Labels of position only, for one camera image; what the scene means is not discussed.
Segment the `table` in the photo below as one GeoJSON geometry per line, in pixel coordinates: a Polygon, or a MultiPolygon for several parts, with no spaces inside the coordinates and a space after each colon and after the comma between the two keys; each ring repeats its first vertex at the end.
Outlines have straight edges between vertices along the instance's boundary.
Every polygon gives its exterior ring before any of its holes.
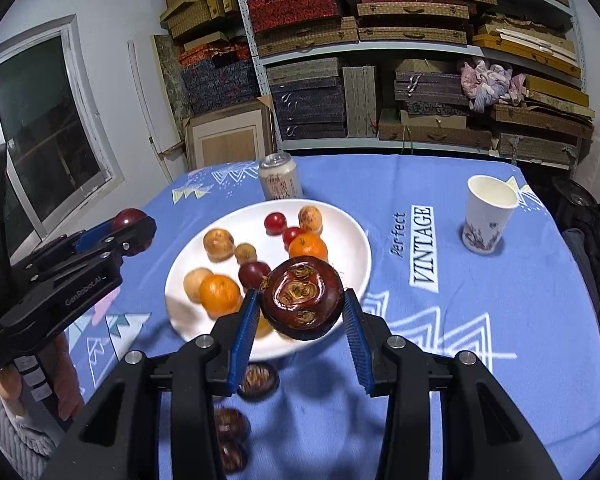
{"type": "MultiPolygon", "coordinates": [[[[368,234],[373,263],[364,309],[426,351],[476,352],[564,480],[578,479],[600,452],[600,336],[571,253],[520,170],[503,162],[428,156],[296,160],[305,196],[348,212],[368,234]],[[491,256],[469,252],[460,239],[466,181],[474,174],[509,181],[520,201],[491,256]],[[419,281],[427,288],[410,286],[410,244],[402,243],[410,236],[412,206],[432,208],[436,269],[423,271],[427,279],[419,281]],[[397,226],[403,221],[405,236],[397,226]]],[[[208,224],[261,200],[257,163],[246,162],[184,175],[144,208],[157,223],[153,245],[125,260],[119,291],[67,329],[85,398],[129,348],[157,355],[182,345],[164,307],[171,264],[208,224]]],[[[272,397],[223,401],[243,411],[252,426],[250,464],[232,478],[373,479],[386,399],[364,396],[344,331],[275,364],[281,383],[272,397]]],[[[163,396],[161,478],[171,477],[168,402],[163,396]]],[[[430,478],[437,479],[442,443],[436,394],[431,403],[430,478]]]]}

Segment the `potato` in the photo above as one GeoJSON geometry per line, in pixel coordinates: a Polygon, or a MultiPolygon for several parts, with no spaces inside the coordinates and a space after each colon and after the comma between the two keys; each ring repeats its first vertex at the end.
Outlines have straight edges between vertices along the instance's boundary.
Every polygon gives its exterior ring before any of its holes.
{"type": "Polygon", "coordinates": [[[202,240],[206,255],[214,262],[224,262],[234,255],[234,237],[225,229],[211,229],[202,240]]]}
{"type": "Polygon", "coordinates": [[[234,255],[235,259],[238,261],[238,265],[255,262],[258,259],[256,248],[251,244],[238,245],[235,248],[234,255]]]}
{"type": "Polygon", "coordinates": [[[200,303],[200,283],[202,283],[202,280],[207,276],[211,275],[213,275],[213,273],[209,269],[205,269],[205,267],[200,267],[187,273],[182,285],[184,286],[184,292],[190,301],[193,303],[200,303]]]}
{"type": "Polygon", "coordinates": [[[304,206],[298,213],[298,223],[305,233],[322,233],[322,214],[316,206],[304,206]]]}

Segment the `gray sleeve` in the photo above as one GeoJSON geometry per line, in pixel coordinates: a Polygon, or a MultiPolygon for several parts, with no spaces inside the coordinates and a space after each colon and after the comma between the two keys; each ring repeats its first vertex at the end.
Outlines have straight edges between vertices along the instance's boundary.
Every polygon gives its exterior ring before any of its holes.
{"type": "Polygon", "coordinates": [[[0,450],[25,480],[37,480],[56,446],[28,427],[26,418],[8,413],[0,398],[0,450]]]}

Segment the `paper cup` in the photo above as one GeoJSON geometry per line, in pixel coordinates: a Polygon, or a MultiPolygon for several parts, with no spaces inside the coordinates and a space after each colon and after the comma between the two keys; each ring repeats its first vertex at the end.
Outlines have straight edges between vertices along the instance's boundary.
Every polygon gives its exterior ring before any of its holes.
{"type": "Polygon", "coordinates": [[[506,182],[487,175],[474,175],[467,181],[469,199],[462,228],[462,242],[478,254],[491,254],[513,210],[518,194],[506,182]]]}

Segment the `cherry tomato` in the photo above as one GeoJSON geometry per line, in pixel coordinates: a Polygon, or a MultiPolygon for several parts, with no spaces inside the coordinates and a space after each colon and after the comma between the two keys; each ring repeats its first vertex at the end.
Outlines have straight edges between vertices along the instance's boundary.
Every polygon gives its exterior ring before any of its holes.
{"type": "Polygon", "coordinates": [[[282,241],[285,244],[285,251],[289,250],[289,244],[293,242],[298,235],[303,235],[304,229],[299,227],[288,227],[285,232],[282,233],[282,241]]]}
{"type": "Polygon", "coordinates": [[[286,229],[286,218],[282,213],[271,213],[264,219],[264,228],[269,236],[281,235],[286,229]]]}
{"type": "Polygon", "coordinates": [[[264,276],[271,272],[271,268],[264,262],[247,262],[240,266],[238,279],[244,288],[260,288],[264,276]]]}

